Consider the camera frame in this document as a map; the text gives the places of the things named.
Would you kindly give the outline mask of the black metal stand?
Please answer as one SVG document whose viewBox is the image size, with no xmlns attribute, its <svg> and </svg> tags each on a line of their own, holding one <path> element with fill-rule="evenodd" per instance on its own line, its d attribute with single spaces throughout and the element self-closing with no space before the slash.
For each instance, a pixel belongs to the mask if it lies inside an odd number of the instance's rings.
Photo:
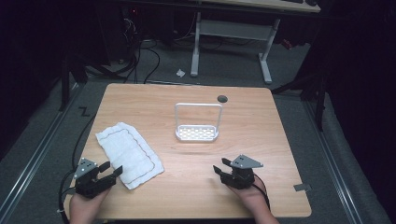
<svg viewBox="0 0 396 224">
<path fill-rule="evenodd" d="M 77 54 L 66 54 L 62 61 L 62 98 L 61 111 L 65 111 L 70 99 L 70 78 L 72 76 L 78 84 L 85 84 L 88 81 L 88 76 L 85 72 L 85 65 L 83 59 Z"/>
<path fill-rule="evenodd" d="M 300 77 L 287 83 L 281 87 L 271 90 L 272 94 L 280 94 L 287 90 L 299 89 L 300 99 L 302 101 L 316 101 L 316 108 L 314 110 L 314 121 L 317 128 L 322 132 L 322 117 L 325 109 L 325 92 L 328 74 L 326 72 Z"/>
</svg>

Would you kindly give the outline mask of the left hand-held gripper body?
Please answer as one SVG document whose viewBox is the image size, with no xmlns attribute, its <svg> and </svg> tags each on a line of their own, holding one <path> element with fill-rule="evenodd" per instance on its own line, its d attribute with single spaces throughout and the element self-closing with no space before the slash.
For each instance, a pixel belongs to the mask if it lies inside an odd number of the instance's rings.
<svg viewBox="0 0 396 224">
<path fill-rule="evenodd" d="M 116 184 L 117 178 L 113 173 L 102 178 L 98 177 L 99 173 L 96 162 L 81 158 L 74 173 L 76 193 L 93 199 Z"/>
</svg>

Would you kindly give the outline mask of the person's right hand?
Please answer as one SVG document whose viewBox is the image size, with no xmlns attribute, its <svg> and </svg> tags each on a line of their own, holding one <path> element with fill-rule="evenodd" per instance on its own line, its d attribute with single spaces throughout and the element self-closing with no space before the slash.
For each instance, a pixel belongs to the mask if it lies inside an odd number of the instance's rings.
<svg viewBox="0 0 396 224">
<path fill-rule="evenodd" d="M 248 189 L 235 189 L 230 187 L 230 190 L 237 195 L 246 209 L 254 217 L 264 215 L 269 212 L 267 202 L 264 198 L 266 195 L 266 187 L 263 184 L 253 184 Z"/>
</svg>

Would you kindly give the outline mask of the metal floor rail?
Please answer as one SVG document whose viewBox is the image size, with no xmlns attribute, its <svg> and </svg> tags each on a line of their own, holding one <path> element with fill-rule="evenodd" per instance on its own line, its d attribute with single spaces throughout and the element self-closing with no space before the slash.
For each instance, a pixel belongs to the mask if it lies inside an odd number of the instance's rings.
<svg viewBox="0 0 396 224">
<path fill-rule="evenodd" d="M 315 110 L 311 103 L 303 102 L 304 110 L 309 117 L 310 123 L 312 124 L 316 136 L 319 140 L 320 148 L 328 169 L 328 172 L 331 176 L 334 188 L 337 192 L 338 198 L 343 205 L 343 208 L 346 212 L 347 219 L 349 224 L 363 224 L 360 212 L 352 198 L 351 192 L 347 183 L 339 169 L 338 164 L 332 154 L 330 145 L 327 141 L 325 133 L 321 131 L 315 120 Z"/>
<path fill-rule="evenodd" d="M 69 89 L 69 102 L 61 106 L 62 90 L 61 85 L 58 85 L 29 119 L 16 143 L 0 161 L 0 224 L 6 224 L 12 216 L 50 150 L 51 142 L 60 129 L 70 105 L 84 87 L 84 84 L 73 84 Z"/>
</svg>

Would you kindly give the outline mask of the person's left hand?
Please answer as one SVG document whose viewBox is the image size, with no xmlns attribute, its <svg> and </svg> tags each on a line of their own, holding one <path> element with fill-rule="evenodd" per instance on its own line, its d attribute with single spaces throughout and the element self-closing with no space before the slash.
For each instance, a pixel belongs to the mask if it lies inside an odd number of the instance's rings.
<svg viewBox="0 0 396 224">
<path fill-rule="evenodd" d="M 86 198 L 77 193 L 74 194 L 69 204 L 69 223 L 92 224 L 109 192 L 110 189 L 107 189 L 93 199 Z"/>
</svg>

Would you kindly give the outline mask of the dark computer tower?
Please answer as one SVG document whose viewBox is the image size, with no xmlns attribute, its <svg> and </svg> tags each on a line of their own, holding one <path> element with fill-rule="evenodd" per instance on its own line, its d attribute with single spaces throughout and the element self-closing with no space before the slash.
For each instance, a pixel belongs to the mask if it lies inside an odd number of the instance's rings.
<svg viewBox="0 0 396 224">
<path fill-rule="evenodd" d="M 138 25 L 134 8 L 104 3 L 98 10 L 108 59 L 118 63 L 129 61 L 137 45 Z"/>
</svg>

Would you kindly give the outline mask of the white towel with stitched border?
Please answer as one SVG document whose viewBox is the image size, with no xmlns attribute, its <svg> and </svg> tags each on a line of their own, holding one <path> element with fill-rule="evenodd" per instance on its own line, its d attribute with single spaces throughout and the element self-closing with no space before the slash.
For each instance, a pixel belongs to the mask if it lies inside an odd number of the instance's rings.
<svg viewBox="0 0 396 224">
<path fill-rule="evenodd" d="M 95 136 L 113 168 L 122 167 L 120 180 L 127 189 L 164 172 L 160 158 L 135 127 L 119 122 Z"/>
</svg>

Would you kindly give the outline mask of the desk with white legs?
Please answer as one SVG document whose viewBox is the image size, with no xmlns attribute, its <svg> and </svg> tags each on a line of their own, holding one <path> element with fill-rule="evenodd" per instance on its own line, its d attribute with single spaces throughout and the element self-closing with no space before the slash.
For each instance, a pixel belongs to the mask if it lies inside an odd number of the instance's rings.
<svg viewBox="0 0 396 224">
<path fill-rule="evenodd" d="M 197 0 L 199 7 L 211 4 L 219 7 L 247 7 L 248 9 L 266 9 L 270 12 L 302 13 L 303 15 L 316 14 L 320 7 L 311 0 Z M 202 35 L 230 37 L 237 39 L 263 41 L 265 46 L 258 54 L 263 80 L 266 84 L 272 83 L 267 57 L 273 45 L 280 17 L 268 25 L 252 24 L 242 21 L 225 21 L 220 19 L 203 19 L 201 13 L 195 15 L 194 49 L 191 58 L 191 76 L 199 74 L 200 37 Z"/>
</svg>

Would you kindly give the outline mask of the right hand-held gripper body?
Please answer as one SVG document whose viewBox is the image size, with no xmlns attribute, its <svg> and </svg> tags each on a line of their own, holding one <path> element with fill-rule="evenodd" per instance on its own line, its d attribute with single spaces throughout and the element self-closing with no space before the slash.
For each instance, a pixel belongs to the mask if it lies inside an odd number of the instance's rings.
<svg viewBox="0 0 396 224">
<path fill-rule="evenodd" d="M 223 172 L 219 177 L 222 184 L 235 189 L 247 189 L 252 186 L 255 181 L 253 169 L 263 167 L 261 162 L 243 154 L 231 162 L 232 171 L 229 174 Z"/>
</svg>

